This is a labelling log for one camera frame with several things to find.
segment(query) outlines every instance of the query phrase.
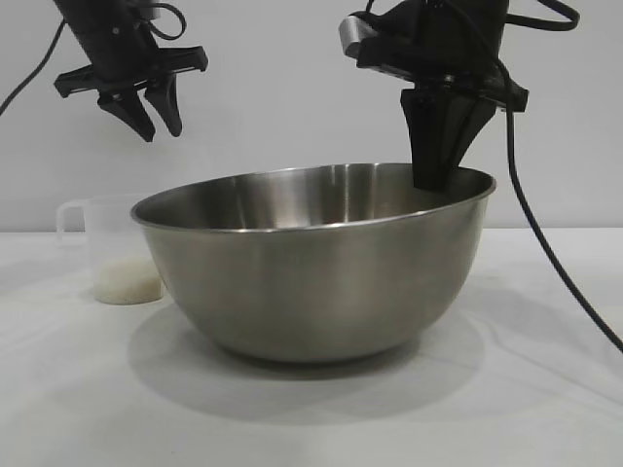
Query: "stainless steel bowl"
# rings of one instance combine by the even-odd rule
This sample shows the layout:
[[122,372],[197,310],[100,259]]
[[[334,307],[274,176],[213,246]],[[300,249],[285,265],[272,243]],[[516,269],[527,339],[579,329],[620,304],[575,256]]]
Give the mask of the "stainless steel bowl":
[[469,273],[494,190],[470,169],[428,193],[407,163],[331,165],[177,188],[132,216],[202,333],[241,354],[319,363],[434,323]]

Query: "wire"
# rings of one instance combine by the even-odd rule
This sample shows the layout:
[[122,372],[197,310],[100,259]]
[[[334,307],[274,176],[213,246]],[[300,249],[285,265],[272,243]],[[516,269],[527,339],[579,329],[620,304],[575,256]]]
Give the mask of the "wire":
[[65,20],[60,22],[58,29],[56,30],[56,34],[50,43],[50,47],[48,51],[41,60],[41,63],[37,65],[37,67],[30,73],[25,80],[23,80],[19,85],[7,96],[7,98],[0,105],[0,116],[5,113],[5,111],[9,108],[11,103],[15,100],[16,97],[34,80],[39,73],[45,68],[45,66],[50,61],[53,52],[55,51],[56,45],[58,44],[58,40],[60,39],[60,35],[62,34],[62,30],[65,28]]
[[368,4],[366,5],[366,14],[369,14],[372,11],[372,5],[374,5],[375,0],[368,0]]
[[565,5],[558,0],[536,0],[541,5],[555,11],[564,16],[568,21],[548,21],[546,19],[522,17],[519,15],[508,15],[506,22],[518,26],[529,27],[531,29],[540,29],[543,31],[571,31],[575,29],[580,21],[580,13],[569,5]]
[[571,292],[571,294],[575,297],[575,299],[580,303],[582,308],[586,311],[586,313],[591,317],[591,319],[595,322],[597,327],[605,334],[605,336],[614,344],[614,346],[623,353],[623,341],[612,331],[612,329],[605,323],[605,321],[600,317],[597,311],[593,308],[593,306],[588,302],[588,300],[584,297],[579,288],[575,285],[571,277],[568,275],[567,271],[561,264],[560,260],[554,253],[551,245],[547,241],[543,230],[538,225],[534,214],[530,208],[530,204],[524,194],[524,190],[522,189],[521,182],[519,180],[519,175],[517,173],[517,164],[515,161],[515,118],[513,113],[513,90],[512,90],[512,79],[510,76],[510,72],[506,65],[497,57],[497,54],[492,50],[489,46],[487,39],[480,32],[476,24],[471,20],[469,15],[460,7],[458,7],[454,1],[452,0],[444,0],[446,5],[451,8],[458,18],[463,22],[463,24],[468,27],[472,33],[476,36],[480,45],[485,50],[490,59],[495,63],[495,66],[499,69],[502,77],[504,79],[504,88],[506,93],[506,125],[507,125],[507,150],[508,150],[508,170],[510,172],[510,179],[513,185],[513,189],[515,190],[515,194],[517,195],[517,199],[521,204],[521,207],[528,219],[528,223],[530,224],[531,229],[534,231],[538,242],[540,243],[543,251],[547,255],[547,258],[552,263],[552,266],[558,273],[558,275],[562,278],[563,282]]
[[173,5],[170,5],[168,3],[152,3],[152,2],[146,2],[146,1],[142,1],[142,2],[136,1],[136,2],[131,2],[130,4],[134,8],[168,10],[172,12],[177,17],[177,19],[179,19],[179,23],[182,26],[182,28],[180,32],[174,36],[171,36],[171,35],[168,35],[162,32],[152,21],[150,20],[145,21],[147,25],[149,26],[149,29],[154,33],[154,35],[160,37],[161,39],[164,39],[166,41],[176,41],[177,39],[182,37],[184,33],[186,32],[186,28],[188,27],[188,22],[186,21],[186,17],[184,17],[184,14],[178,8],[174,7]]

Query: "plastic measuring cup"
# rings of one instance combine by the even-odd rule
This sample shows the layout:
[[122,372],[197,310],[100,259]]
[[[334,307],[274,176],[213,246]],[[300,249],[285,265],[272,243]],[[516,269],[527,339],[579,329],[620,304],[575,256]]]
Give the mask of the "plastic measuring cup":
[[164,285],[132,207],[147,195],[117,195],[66,202],[56,212],[56,233],[65,232],[66,213],[81,209],[92,270],[93,296],[109,305],[138,305],[159,300]]

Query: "white table surface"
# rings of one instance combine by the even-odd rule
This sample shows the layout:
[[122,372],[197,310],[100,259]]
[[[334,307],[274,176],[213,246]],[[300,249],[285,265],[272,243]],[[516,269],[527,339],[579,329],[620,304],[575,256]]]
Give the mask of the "white table surface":
[[[623,230],[549,231],[623,333]],[[528,231],[485,231],[421,341],[345,368],[260,368],[169,299],[89,295],[82,238],[0,235],[0,466],[623,465],[623,356]]]

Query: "white backdrop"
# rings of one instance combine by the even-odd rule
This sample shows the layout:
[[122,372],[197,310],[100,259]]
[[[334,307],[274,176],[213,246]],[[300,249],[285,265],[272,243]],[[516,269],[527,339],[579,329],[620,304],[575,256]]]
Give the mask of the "white backdrop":
[[[56,75],[87,64],[67,29],[44,73],[0,119],[0,231],[49,230],[55,208],[72,198],[291,166],[409,160],[399,106],[407,84],[342,56],[338,25],[364,0],[172,1],[190,23],[175,45],[203,45],[210,58],[205,74],[180,77],[182,137],[155,119],[156,140],[146,144],[99,111],[95,93],[62,100]],[[570,1],[582,13],[576,31],[507,28],[502,58],[531,90],[517,124],[521,175],[543,224],[623,226],[623,4]],[[378,11],[395,3],[379,0]],[[513,0],[511,10],[554,18],[533,0]],[[52,0],[4,11],[1,95],[39,61],[59,20]],[[163,18],[163,27],[175,23]],[[520,226],[504,148],[498,115],[463,164],[499,182],[489,225]]]

